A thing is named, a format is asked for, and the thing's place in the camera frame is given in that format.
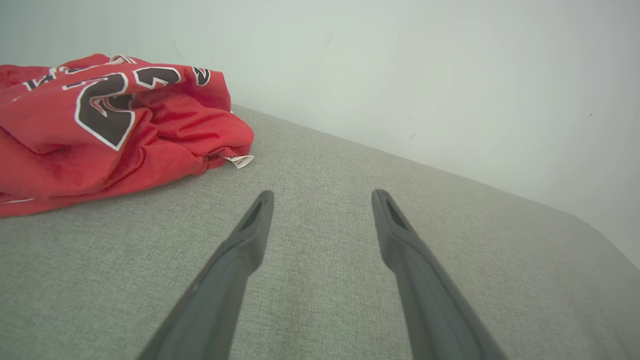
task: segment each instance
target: white label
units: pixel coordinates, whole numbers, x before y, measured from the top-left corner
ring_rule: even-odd
[[[244,155],[244,156],[231,156],[230,158],[225,158],[231,161],[237,168],[243,168],[253,160],[255,156],[253,155]]]

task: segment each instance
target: black number 23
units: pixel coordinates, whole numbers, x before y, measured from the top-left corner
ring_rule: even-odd
[[[154,89],[180,81],[180,72],[171,67],[147,67],[134,71],[139,85]],[[76,122],[114,150],[120,147],[133,128],[135,115],[131,111],[132,94],[124,94],[129,85],[121,72],[81,83],[64,86],[67,90],[86,85],[76,102]]]

